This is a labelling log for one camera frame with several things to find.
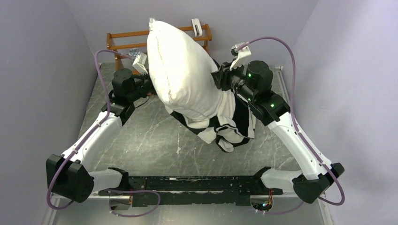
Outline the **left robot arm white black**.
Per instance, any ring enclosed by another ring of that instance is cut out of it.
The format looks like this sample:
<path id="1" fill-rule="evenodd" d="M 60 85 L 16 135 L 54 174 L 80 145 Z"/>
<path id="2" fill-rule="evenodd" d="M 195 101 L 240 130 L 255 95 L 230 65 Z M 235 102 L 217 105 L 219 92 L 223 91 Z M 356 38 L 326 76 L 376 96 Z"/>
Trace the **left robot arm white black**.
<path id="1" fill-rule="evenodd" d="M 107 140 L 133 114 L 135 101 L 154 93 L 154 88 L 149 74 L 137 75 L 126 68 L 114 73 L 112 87 L 108 102 L 83 136 L 62 154 L 47 159 L 48 200 L 57 194 L 82 203 L 94 192 L 131 190 L 128 172 L 116 167 L 95 171 L 92 163 Z"/>

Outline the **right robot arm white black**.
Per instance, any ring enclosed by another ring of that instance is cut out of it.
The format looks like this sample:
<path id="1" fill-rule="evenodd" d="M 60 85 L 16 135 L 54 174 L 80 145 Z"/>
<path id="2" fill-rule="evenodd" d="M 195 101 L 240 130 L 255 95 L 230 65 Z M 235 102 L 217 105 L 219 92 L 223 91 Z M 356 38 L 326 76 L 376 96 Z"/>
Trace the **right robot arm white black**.
<path id="1" fill-rule="evenodd" d="M 231 65 L 225 62 L 211 73 L 216 87 L 241 97 L 255 118 L 279 137 L 300 167 L 299 171 L 268 168 L 260 172 L 263 186 L 293 191 L 303 202 L 313 203 L 344 173 L 344 167 L 313 147 L 293 121 L 288 103 L 271 90 L 273 72 L 267 63 L 254 60 L 235 69 Z"/>

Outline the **white pillow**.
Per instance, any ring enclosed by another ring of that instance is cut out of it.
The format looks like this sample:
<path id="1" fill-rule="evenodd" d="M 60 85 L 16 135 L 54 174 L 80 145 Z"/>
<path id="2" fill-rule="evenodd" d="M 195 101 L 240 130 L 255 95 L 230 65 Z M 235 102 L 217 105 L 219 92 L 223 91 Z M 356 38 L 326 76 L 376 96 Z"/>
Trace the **white pillow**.
<path id="1" fill-rule="evenodd" d="M 147 55 L 150 78 L 168 113 L 191 120 L 209 119 L 217 113 L 222 93 L 211 73 L 218 67 L 188 34 L 150 18 Z"/>

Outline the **black white checkered pillowcase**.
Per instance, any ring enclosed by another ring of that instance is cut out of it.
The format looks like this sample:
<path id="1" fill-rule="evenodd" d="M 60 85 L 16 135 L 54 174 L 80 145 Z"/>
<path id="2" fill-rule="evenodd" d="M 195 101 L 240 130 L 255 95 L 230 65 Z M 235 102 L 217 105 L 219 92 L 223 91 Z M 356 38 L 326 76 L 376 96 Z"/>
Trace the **black white checkered pillowcase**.
<path id="1" fill-rule="evenodd" d="M 220 91 L 222 100 L 217 113 L 209 119 L 191 120 L 178 112 L 169 114 L 205 143 L 215 143 L 222 151 L 232 152 L 255 138 L 256 119 L 232 91 Z"/>

